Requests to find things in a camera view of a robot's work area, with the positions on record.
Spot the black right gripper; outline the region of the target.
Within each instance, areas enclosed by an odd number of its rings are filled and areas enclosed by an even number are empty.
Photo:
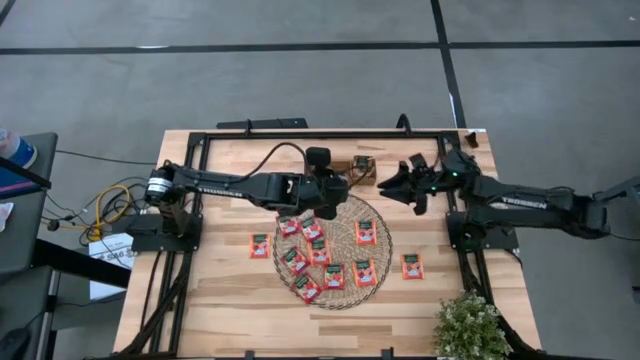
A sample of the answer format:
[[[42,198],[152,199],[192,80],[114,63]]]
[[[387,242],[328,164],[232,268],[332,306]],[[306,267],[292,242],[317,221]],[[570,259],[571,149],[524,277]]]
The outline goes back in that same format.
[[[409,157],[412,171],[405,161],[400,161],[397,172],[379,183],[379,186],[393,186],[379,188],[379,194],[388,199],[401,203],[413,203],[413,211],[416,215],[423,215],[427,211],[427,195],[435,195],[438,191],[438,183],[443,176],[443,171],[436,171],[435,166],[429,166],[421,153]],[[403,184],[410,181],[410,186]]]

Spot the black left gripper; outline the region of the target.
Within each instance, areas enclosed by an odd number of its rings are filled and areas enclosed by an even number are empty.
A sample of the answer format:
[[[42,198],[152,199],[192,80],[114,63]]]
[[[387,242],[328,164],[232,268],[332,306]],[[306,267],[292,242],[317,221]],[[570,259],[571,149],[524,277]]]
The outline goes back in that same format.
[[[312,210],[324,220],[337,216],[337,207],[348,198],[349,184],[345,176],[331,166],[328,148],[309,147],[305,151],[309,175],[299,187],[299,205],[304,211]]]

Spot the red tea bag packet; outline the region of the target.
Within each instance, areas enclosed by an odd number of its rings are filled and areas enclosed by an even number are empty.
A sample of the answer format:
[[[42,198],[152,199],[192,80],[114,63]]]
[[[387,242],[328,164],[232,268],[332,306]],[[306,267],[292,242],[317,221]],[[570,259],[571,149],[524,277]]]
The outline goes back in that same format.
[[[311,304],[322,293],[322,288],[308,274],[301,274],[292,283],[292,290],[306,304]]]
[[[281,262],[295,275],[303,273],[310,265],[310,260],[297,247],[291,247],[282,257]]]
[[[326,264],[324,268],[324,289],[344,290],[345,270],[343,264]]]
[[[312,242],[324,236],[323,228],[315,216],[309,216],[300,221],[301,232],[307,242]]]
[[[299,234],[301,231],[300,221],[295,216],[279,216],[276,219],[279,234],[283,237],[290,237]]]

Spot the orange tea bag packet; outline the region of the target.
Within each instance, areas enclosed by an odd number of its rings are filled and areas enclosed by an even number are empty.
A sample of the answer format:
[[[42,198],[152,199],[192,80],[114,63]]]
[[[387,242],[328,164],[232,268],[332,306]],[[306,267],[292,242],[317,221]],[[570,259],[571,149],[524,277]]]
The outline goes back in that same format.
[[[250,237],[251,259],[264,259],[270,256],[270,236],[266,233],[252,234]]]
[[[358,287],[378,284],[375,262],[373,259],[356,260],[353,263],[355,284]]]
[[[418,280],[424,278],[424,269],[420,254],[402,255],[401,265],[404,280]]]
[[[314,239],[308,243],[312,265],[327,265],[331,262],[328,242],[324,238]]]
[[[377,228],[374,220],[357,221],[355,231],[358,245],[375,245],[377,243]]]

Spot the wooden compartment tray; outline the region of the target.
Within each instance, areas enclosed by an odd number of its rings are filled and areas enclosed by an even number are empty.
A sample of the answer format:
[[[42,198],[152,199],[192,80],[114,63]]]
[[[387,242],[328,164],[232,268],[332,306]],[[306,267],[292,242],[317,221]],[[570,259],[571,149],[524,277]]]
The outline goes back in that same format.
[[[375,169],[371,173],[369,173],[367,176],[353,177],[351,175],[351,164],[352,164],[353,157],[350,160],[348,160],[348,159],[332,160],[330,165],[337,173],[345,176],[348,179],[349,184],[352,185],[352,186],[356,186],[356,185],[373,186],[373,185],[375,185],[376,184],[376,180],[377,180],[376,160],[375,160]]]

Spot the black power strip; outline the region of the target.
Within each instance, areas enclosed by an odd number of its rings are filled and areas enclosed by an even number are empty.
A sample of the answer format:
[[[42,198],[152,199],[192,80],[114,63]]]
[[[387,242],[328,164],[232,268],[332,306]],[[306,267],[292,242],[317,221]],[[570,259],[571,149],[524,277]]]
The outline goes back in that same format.
[[[308,127],[305,118],[273,118],[273,119],[246,119],[243,121],[219,122],[217,129],[306,129]]]

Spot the round woven placemat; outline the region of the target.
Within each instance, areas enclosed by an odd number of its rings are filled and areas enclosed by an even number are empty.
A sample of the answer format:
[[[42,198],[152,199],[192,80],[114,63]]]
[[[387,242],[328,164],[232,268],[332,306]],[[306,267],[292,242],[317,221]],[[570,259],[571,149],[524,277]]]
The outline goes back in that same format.
[[[313,216],[311,211],[298,217],[299,221]],[[331,262],[329,264],[343,264],[345,270],[344,290],[324,289],[325,265],[312,265],[308,243],[302,232],[294,236],[283,238],[276,226],[275,238],[272,241],[272,254],[276,273],[284,286],[294,296],[302,300],[292,290],[293,281],[301,274],[308,274],[322,288],[322,293],[311,305],[327,310],[345,310],[356,307],[371,298],[384,283],[393,256],[393,241],[386,222],[380,213],[364,199],[351,195],[345,203],[337,208],[337,216],[333,220],[318,219],[324,232],[324,238],[329,245]],[[356,243],[355,223],[361,220],[374,220],[377,228],[377,243],[375,245],[358,245]],[[282,262],[281,257],[293,246],[297,246],[310,260],[310,265],[298,276],[295,276]],[[353,263],[356,260],[373,259],[375,262],[378,284],[358,287],[355,284]]]

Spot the green potted plant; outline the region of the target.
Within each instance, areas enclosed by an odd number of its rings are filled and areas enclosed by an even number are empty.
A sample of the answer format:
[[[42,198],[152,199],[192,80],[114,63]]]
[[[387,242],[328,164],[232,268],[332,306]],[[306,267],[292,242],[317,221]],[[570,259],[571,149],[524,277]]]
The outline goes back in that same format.
[[[497,308],[475,292],[440,301],[434,328],[436,353],[455,360],[506,360],[512,347],[499,327]]]

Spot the grey metal stand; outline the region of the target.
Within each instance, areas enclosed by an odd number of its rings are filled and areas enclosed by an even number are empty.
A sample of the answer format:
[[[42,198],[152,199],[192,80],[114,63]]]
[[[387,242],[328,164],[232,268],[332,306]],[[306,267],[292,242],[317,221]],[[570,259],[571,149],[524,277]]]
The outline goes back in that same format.
[[[640,176],[632,177],[597,195],[601,202],[609,202],[618,198],[630,198],[640,205]]]

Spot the white paper sheet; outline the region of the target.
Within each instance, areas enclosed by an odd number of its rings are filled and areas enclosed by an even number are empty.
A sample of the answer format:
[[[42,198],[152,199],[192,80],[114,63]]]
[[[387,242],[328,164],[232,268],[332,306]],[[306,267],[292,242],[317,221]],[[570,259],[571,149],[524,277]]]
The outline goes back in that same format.
[[[94,259],[131,270],[135,262],[135,255],[131,249],[132,242],[133,237],[126,233],[109,235],[102,240],[90,243],[89,255]],[[89,296],[92,301],[111,297],[125,290],[125,287],[97,281],[89,282]]]

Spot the black beam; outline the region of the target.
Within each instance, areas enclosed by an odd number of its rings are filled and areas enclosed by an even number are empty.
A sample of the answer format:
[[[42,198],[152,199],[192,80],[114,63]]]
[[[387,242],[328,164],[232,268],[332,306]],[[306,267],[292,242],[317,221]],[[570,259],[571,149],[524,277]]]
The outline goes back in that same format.
[[[128,287],[131,275],[129,269],[41,239],[35,242],[31,265],[33,267],[49,266],[62,273],[120,288]]]

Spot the grey side table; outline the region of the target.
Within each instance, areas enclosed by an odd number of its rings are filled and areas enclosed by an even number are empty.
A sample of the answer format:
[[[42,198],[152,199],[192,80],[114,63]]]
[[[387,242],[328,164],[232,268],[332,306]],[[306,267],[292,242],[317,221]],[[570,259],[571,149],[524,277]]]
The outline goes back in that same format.
[[[24,139],[38,150],[36,161],[29,170],[49,180],[58,135],[49,132],[27,135]],[[45,192],[37,192],[9,199],[14,208],[4,231],[0,232],[0,277],[19,273],[30,267],[45,195]]]

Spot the black bar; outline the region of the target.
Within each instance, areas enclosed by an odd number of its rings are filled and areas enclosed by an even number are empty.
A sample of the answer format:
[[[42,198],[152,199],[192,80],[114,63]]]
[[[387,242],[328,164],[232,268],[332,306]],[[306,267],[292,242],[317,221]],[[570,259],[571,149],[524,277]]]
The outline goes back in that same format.
[[[39,184],[42,189],[49,189],[51,187],[51,182],[33,172],[31,172],[28,169],[24,169],[18,165],[16,165],[15,163],[4,159],[2,157],[0,157],[0,167],[1,168],[6,168],[11,170],[12,172],[19,174],[23,177],[26,177],[34,182],[36,182],[37,184]]]

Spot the blue white bottle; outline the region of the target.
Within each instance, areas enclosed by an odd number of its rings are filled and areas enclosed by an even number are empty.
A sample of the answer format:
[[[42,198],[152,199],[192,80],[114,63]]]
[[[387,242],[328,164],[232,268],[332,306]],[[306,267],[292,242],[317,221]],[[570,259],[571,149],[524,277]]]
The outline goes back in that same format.
[[[0,128],[0,157],[28,169],[36,161],[38,150],[17,133]]]

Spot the blue box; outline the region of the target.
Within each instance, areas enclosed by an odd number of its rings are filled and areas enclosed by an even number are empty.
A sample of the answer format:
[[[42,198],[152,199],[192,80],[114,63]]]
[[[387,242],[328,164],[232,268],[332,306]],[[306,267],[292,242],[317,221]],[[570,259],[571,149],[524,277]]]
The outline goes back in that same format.
[[[39,192],[42,187],[36,182],[0,167],[0,200]]]

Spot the black computer mouse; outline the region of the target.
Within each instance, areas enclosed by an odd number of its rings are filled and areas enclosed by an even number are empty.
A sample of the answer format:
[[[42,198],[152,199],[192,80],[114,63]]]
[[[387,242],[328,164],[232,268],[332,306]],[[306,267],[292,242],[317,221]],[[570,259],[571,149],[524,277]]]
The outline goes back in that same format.
[[[0,360],[23,360],[31,339],[26,328],[16,328],[0,339]]]

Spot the black metal table frame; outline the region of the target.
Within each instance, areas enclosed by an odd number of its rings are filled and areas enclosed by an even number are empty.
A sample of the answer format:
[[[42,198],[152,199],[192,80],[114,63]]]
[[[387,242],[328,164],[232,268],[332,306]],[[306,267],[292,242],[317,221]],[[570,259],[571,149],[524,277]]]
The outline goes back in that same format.
[[[189,140],[186,130],[169,130],[160,161],[175,161],[209,170],[244,174],[256,166],[266,171],[299,171],[300,150],[327,147],[337,161],[371,155],[377,176],[392,176],[398,163],[420,153],[433,159],[437,143],[417,130],[259,130],[245,135],[217,130],[207,150]],[[276,272],[277,258],[252,259],[249,238],[273,232],[275,217],[238,199],[204,201],[203,236],[193,256],[183,317],[166,320],[160,349],[179,334],[181,357],[235,357],[253,351],[257,357],[396,356],[434,354],[433,330],[440,301],[462,291],[459,262],[450,247],[445,195],[432,198],[428,212],[416,216],[406,205],[387,200],[372,186],[354,194],[369,202],[385,220],[396,255],[418,253],[425,276],[406,280],[394,260],[379,290],[366,302],[346,310],[326,310],[296,297]]]

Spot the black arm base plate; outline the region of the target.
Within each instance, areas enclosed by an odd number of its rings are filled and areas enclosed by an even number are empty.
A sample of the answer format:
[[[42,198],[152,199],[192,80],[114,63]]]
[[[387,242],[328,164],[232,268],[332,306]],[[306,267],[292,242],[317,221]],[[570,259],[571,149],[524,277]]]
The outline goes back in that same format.
[[[191,252],[199,249],[203,217],[188,215],[186,230],[177,235],[164,229],[164,218],[159,214],[141,215],[124,228],[133,237],[134,252]]]
[[[454,227],[449,229],[448,232],[451,246],[459,251],[515,250],[519,247],[515,232],[504,228],[473,230]]]

